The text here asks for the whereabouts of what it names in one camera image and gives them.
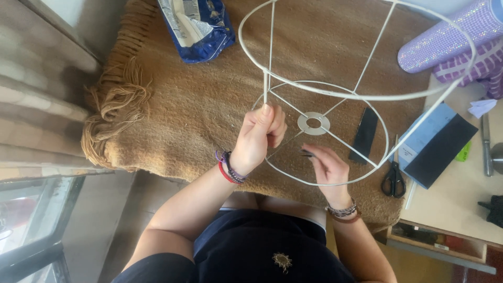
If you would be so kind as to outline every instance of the red braided bracelet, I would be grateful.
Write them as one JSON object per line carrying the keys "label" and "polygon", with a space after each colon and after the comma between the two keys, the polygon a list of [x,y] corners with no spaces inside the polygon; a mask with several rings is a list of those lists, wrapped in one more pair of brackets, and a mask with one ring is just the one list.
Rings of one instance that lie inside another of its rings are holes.
{"label": "red braided bracelet", "polygon": [[238,185],[241,185],[241,184],[239,184],[239,183],[237,183],[237,182],[234,182],[234,180],[233,180],[231,177],[229,177],[229,175],[227,175],[227,173],[225,173],[225,171],[223,170],[223,167],[222,167],[222,163],[221,163],[221,162],[219,162],[219,163],[218,163],[218,168],[220,169],[220,172],[221,172],[221,173],[222,173],[222,175],[225,177],[225,179],[227,179],[227,181],[229,181],[229,182],[231,182],[231,183],[233,183],[233,184],[238,184]]}

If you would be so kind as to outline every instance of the knife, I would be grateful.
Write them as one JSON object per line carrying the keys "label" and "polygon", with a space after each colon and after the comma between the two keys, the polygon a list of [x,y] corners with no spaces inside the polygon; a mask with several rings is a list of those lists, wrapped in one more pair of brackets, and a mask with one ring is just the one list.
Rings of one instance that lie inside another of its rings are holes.
{"label": "knife", "polygon": [[484,158],[484,175],[492,177],[494,168],[492,167],[491,158],[491,139],[489,134],[489,114],[482,115],[482,122],[480,124],[482,129],[482,156]]}

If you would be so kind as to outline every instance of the curtain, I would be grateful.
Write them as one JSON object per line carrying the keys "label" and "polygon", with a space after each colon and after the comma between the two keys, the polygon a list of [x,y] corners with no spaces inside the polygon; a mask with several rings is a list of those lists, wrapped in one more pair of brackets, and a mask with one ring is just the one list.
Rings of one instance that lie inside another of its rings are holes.
{"label": "curtain", "polygon": [[107,172],[80,146],[99,63],[17,0],[1,6],[0,181]]}

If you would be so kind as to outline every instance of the knife handle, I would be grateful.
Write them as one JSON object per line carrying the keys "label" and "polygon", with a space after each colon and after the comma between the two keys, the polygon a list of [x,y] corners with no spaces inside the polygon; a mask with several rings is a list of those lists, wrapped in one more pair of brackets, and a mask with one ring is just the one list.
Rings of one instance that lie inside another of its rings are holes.
{"label": "knife handle", "polygon": [[482,141],[482,156],[484,157],[484,175],[492,177],[494,168],[492,167],[491,144],[489,141]]}

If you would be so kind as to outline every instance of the blue plastic bag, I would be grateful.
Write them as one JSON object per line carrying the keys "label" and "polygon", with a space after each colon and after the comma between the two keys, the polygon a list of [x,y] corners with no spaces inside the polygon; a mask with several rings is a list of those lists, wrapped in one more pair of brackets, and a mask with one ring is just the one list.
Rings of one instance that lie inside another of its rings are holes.
{"label": "blue plastic bag", "polygon": [[212,60],[236,41],[221,0],[157,0],[185,63]]}

